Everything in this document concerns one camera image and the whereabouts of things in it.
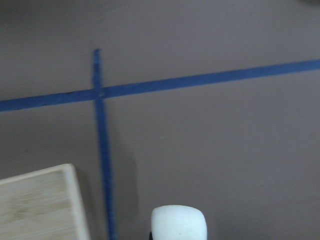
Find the wooden block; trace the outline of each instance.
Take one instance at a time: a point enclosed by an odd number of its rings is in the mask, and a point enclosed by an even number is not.
[[[0,240],[90,240],[71,164],[0,180]]]

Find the white rounded object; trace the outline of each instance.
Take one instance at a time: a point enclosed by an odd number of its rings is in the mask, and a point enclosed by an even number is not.
[[[152,211],[153,240],[207,240],[207,224],[202,212],[182,205],[160,206]]]

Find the white foam piece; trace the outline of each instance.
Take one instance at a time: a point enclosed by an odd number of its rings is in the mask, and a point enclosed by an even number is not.
[[[207,240],[207,224],[202,212],[182,205],[155,208],[151,216],[153,240]]]

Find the gray floor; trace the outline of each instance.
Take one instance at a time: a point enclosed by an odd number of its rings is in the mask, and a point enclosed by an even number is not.
[[[0,100],[90,89],[95,48],[104,87],[318,59],[319,11],[301,0],[3,0]],[[119,239],[147,239],[164,204],[202,210],[208,239],[318,239],[319,90],[311,71],[105,100]],[[73,163],[92,239],[107,238],[91,101],[2,112],[0,143],[0,178]]]

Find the wooden board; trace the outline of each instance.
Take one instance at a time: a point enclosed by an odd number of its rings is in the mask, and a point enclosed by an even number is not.
[[[0,240],[89,239],[71,164],[0,180]]]

